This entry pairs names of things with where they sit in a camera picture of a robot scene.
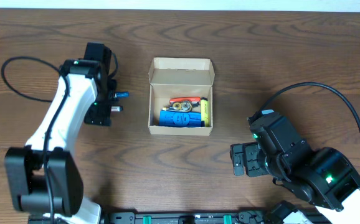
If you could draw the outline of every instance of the wooden table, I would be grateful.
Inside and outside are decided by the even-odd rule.
[[[129,91],[112,127],[83,125],[76,161],[85,195],[105,209],[237,210],[287,200],[308,204],[271,183],[235,177],[234,143],[253,141],[247,117],[275,91],[297,82],[337,88],[360,115],[360,14],[0,9],[0,68],[18,55],[60,65],[80,58],[89,41],[118,56],[118,90]],[[153,57],[210,58],[214,129],[209,137],[152,136],[147,128],[148,69]],[[51,99],[57,74],[34,62],[7,68],[24,93]],[[48,103],[23,99],[0,77],[0,223],[25,223],[12,208],[4,155],[23,146]],[[313,148],[331,146],[360,172],[360,138],[344,103],[319,88],[299,88],[272,108],[287,115]]]

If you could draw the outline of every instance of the cardboard box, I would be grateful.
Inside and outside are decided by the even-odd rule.
[[[151,134],[208,136],[213,128],[212,62],[201,58],[154,58],[149,76],[148,128]],[[208,100],[208,127],[176,128],[158,126],[159,114],[171,98],[198,96]],[[200,112],[201,107],[192,109]]]

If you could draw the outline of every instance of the green connector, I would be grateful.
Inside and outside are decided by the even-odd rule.
[[[151,224],[152,218],[151,217],[143,217],[143,224]]]
[[[231,215],[223,216],[224,224],[232,224]]]

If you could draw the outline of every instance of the red object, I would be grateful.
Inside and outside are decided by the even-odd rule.
[[[201,97],[181,97],[181,98],[173,98],[169,100],[169,103],[177,103],[182,102],[184,100],[190,101],[191,103],[198,103],[201,100]]]

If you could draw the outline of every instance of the green led light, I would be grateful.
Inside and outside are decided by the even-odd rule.
[[[327,178],[325,178],[325,180],[330,184],[334,179],[329,175]]]

